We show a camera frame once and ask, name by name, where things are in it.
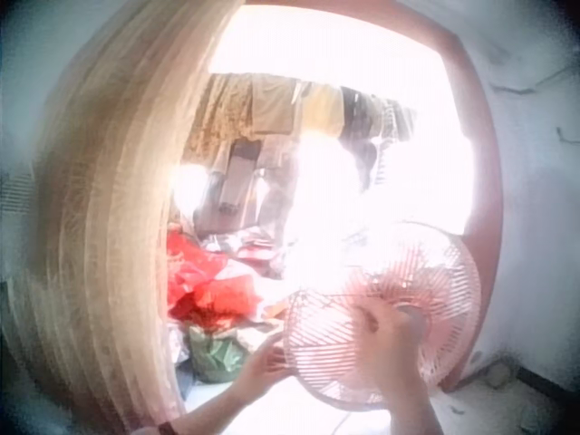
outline person's hand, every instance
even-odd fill
[[[275,383],[294,374],[286,364],[283,349],[276,346],[281,338],[282,333],[268,337],[247,359],[242,372],[230,387],[232,394],[244,404],[259,399]]]
[[[382,299],[355,304],[358,367],[365,383],[375,385],[387,407],[410,397],[426,397],[418,368],[420,334],[411,317]]]

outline white wall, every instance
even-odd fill
[[[573,390],[580,387],[580,146],[560,143],[556,127],[580,140],[580,71],[528,96],[496,93],[489,84],[526,88],[580,53],[556,14],[518,11],[504,20],[508,56],[501,62],[472,34],[460,34],[492,110],[504,189],[498,275],[474,349],[482,354],[464,375],[506,353]],[[534,28],[540,32],[532,38]],[[511,29],[530,35],[528,43],[510,41]]]

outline cable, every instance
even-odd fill
[[[539,88],[541,86],[543,86],[549,82],[552,82],[556,77],[562,75],[563,73],[567,72],[568,70],[575,68],[578,65],[580,65],[580,62],[576,59],[574,62],[571,62],[570,64],[568,64],[567,66],[565,66],[561,70],[556,71],[551,75],[548,75],[545,79],[540,80],[539,82],[537,82],[536,84],[534,84],[533,86],[531,86],[529,88],[524,88],[524,89],[508,88],[507,86],[499,86],[499,85],[494,84],[494,83],[490,83],[489,86],[491,86],[491,89],[493,89],[495,92],[514,93],[515,95],[529,95],[531,93],[538,92]]]
[[[334,430],[331,432],[330,435],[336,435],[338,433],[338,430],[343,426],[344,422],[348,420],[348,418],[351,416],[351,412],[348,412],[336,425],[336,427],[334,428]]]
[[[562,132],[562,129],[560,127],[556,127],[556,133],[558,135],[558,138],[560,139],[561,143],[567,143],[569,145],[580,145],[580,140],[570,140],[567,139],[564,136],[564,133]]]

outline red cloth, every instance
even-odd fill
[[[215,279],[226,267],[227,257],[200,249],[177,233],[168,235],[168,254],[170,317],[215,331],[255,313],[261,298],[247,266],[240,267],[242,275],[235,275],[236,264],[232,274],[230,263],[228,277]]]

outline pink fan grille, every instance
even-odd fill
[[[478,271],[458,237],[401,223],[381,237],[372,266],[347,267],[340,285],[295,294],[285,322],[287,360],[315,397],[338,408],[365,411],[382,396],[362,386],[353,345],[352,304],[361,296],[418,309],[425,330],[420,373],[436,385],[467,351],[480,308]]]

